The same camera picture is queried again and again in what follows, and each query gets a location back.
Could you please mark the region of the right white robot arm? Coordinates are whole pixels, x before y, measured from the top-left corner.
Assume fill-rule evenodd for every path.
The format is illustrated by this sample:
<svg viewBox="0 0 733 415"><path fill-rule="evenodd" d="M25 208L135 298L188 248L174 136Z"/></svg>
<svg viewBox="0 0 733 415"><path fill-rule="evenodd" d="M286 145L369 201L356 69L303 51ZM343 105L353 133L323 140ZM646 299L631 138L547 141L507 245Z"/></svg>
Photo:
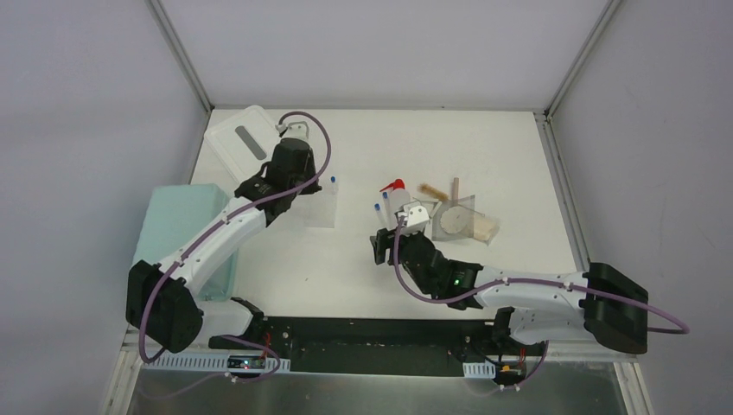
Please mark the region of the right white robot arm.
<svg viewBox="0 0 733 415"><path fill-rule="evenodd" d="M490 340L512 354L544 341L590 341L624 354L647 351L648 292L612 265L537 274L446 258L423 233L380 229L371 237L376 264L395 268L398 282L417 286L424 303L455 310L495 310Z"/></svg>

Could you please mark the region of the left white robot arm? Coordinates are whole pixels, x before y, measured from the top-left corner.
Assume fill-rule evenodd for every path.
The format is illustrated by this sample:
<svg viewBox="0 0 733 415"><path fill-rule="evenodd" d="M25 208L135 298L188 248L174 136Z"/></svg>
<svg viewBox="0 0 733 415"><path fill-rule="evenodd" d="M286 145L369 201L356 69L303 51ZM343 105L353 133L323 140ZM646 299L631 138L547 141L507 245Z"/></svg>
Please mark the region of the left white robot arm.
<svg viewBox="0 0 733 415"><path fill-rule="evenodd" d="M310 145L286 137L271 160L242 182L223 210L187 244L155 264L139 260L128 276L125 318L146 339L170 353L197 342L230 335L243 349L264 337L259 310L241 299L198 298L207 281L248 239L290 209L298 195L321 190Z"/></svg>

